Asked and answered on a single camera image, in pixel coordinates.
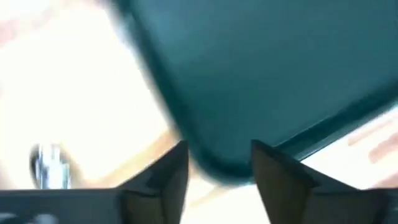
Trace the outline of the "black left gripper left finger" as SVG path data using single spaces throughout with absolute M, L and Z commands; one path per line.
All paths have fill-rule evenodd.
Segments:
M 188 185 L 188 142 L 180 141 L 118 189 L 127 224 L 179 224 Z

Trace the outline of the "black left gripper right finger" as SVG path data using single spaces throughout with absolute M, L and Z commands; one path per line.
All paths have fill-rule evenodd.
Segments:
M 267 216 L 276 224 L 378 224 L 386 196 L 359 190 L 259 141 L 251 142 L 254 180 Z

